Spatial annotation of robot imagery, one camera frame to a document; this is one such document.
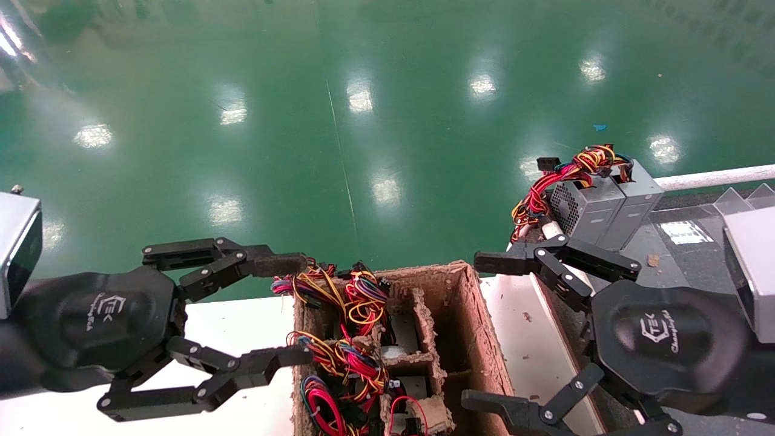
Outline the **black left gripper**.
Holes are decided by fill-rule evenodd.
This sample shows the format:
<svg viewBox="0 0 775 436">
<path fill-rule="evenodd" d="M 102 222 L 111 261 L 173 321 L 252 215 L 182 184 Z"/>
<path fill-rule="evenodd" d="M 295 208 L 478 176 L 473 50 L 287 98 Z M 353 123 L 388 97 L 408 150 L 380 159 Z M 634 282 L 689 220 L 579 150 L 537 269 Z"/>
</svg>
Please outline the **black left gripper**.
<svg viewBox="0 0 775 436">
<path fill-rule="evenodd" d="M 17 302 L 17 391 L 63 394 L 113 381 L 97 409 L 127 422 L 212 412 L 240 390 L 267 386 L 277 370 L 312 362 L 306 346 L 230 356 L 175 337 L 185 322 L 176 284 L 148 266 L 30 282 Z M 133 390 L 172 360 L 209 378 Z"/>
</svg>

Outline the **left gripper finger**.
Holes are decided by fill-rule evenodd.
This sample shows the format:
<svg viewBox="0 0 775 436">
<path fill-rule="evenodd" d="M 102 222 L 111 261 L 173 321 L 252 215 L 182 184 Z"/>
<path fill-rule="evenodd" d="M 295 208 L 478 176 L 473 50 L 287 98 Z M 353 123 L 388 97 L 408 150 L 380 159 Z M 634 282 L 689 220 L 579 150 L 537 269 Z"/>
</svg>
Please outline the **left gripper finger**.
<svg viewBox="0 0 775 436">
<path fill-rule="evenodd" d="M 239 245 L 226 237 L 150 245 L 143 249 L 143 265 L 158 271 L 190 269 L 180 277 L 183 299 L 204 300 L 246 277 L 296 275 L 307 266 L 301 252 L 276 254 L 268 245 Z"/>
</svg>

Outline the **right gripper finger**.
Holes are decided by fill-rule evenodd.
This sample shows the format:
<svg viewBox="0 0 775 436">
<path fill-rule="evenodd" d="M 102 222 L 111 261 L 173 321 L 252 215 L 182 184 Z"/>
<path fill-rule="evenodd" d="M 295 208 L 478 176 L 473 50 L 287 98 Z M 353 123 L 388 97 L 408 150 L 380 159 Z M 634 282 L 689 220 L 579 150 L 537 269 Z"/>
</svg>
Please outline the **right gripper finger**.
<svg viewBox="0 0 775 436">
<path fill-rule="evenodd" d="M 474 255 L 474 269 L 479 273 L 495 275 L 538 276 L 571 309 L 589 312 L 592 287 L 571 270 L 583 271 L 609 283 L 618 280 L 634 282 L 641 271 L 641 264 L 560 234 L 540 243 L 518 241 L 506 252 L 478 251 Z"/>
</svg>

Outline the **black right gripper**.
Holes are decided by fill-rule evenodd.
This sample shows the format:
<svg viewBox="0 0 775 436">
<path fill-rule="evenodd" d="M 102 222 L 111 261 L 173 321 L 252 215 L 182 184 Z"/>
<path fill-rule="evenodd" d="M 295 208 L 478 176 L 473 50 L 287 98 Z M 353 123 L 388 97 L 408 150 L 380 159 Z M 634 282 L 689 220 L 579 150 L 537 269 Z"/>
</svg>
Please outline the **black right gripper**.
<svg viewBox="0 0 775 436">
<path fill-rule="evenodd" d="M 654 399 L 687 413 L 714 413 L 726 404 L 727 389 L 752 343 L 733 295 L 621 280 L 597 292 L 590 306 L 598 365 L 587 365 L 545 406 L 465 389 L 462 407 L 498 415 L 511 435 L 575 435 L 565 417 L 610 375 L 632 399 Z M 636 406 L 643 424 L 605 434 L 684 434 L 658 403 Z"/>
</svg>

